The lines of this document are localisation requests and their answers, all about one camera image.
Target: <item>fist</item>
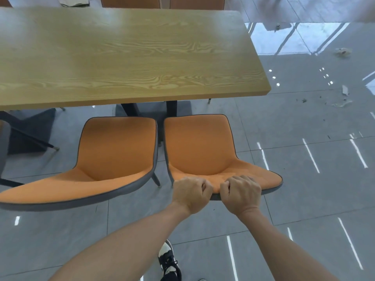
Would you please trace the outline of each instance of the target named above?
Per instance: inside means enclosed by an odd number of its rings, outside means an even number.
[[[172,203],[178,203],[195,214],[208,204],[212,195],[211,183],[202,178],[185,177],[173,183]]]
[[[248,176],[232,176],[220,184],[221,201],[236,216],[259,209],[262,189]]]

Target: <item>forearm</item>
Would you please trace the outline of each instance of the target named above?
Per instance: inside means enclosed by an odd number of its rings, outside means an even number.
[[[338,281],[322,264],[281,234],[259,210],[239,218],[256,240],[275,281]]]
[[[127,225],[88,247],[65,264],[50,281],[136,281],[174,228],[189,216],[180,205]]]

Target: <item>orange chair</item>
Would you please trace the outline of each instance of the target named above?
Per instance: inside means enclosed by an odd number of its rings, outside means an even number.
[[[213,185],[211,200],[220,200],[220,184],[233,175],[253,177],[262,187],[262,194],[282,185],[278,174],[237,158],[232,131],[223,114],[166,118],[164,136],[172,183],[185,176],[205,178]]]
[[[157,163],[157,123],[142,117],[97,117],[82,131],[76,166],[0,193],[0,208],[50,211],[99,203],[141,188]]]

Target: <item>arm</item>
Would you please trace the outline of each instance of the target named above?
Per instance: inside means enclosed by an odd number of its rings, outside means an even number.
[[[276,281],[338,281],[322,264],[281,234],[259,210],[260,185],[234,176],[221,185],[227,209],[249,229]]]
[[[212,195],[211,184],[199,178],[175,181],[173,189],[166,209],[96,242],[69,260],[50,281],[139,280],[174,228],[204,208]]]

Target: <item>chair leg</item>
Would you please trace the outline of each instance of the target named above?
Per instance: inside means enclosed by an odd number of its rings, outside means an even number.
[[[9,180],[3,179],[3,178],[0,178],[0,184],[5,185],[5,186],[9,186],[9,187],[17,187],[17,186],[23,185],[23,183],[16,182],[16,181],[9,181]]]
[[[157,187],[161,188],[160,181],[159,181],[159,179],[157,179],[157,176],[156,176],[155,173],[152,174],[151,178],[155,182],[155,184],[157,185]]]
[[[37,144],[40,144],[40,145],[43,145],[43,146],[47,146],[47,147],[52,148],[52,149],[54,149],[56,151],[60,150],[59,147],[55,147],[54,145],[51,145],[48,142],[44,142],[44,141],[42,141],[42,140],[40,140],[38,138],[35,138],[35,137],[33,137],[33,136],[29,135],[29,134],[26,134],[26,133],[22,132],[21,130],[18,130],[16,128],[14,128],[14,127],[12,127],[12,130],[20,133],[22,136],[25,136],[25,137],[29,138],[31,141],[34,141]]]

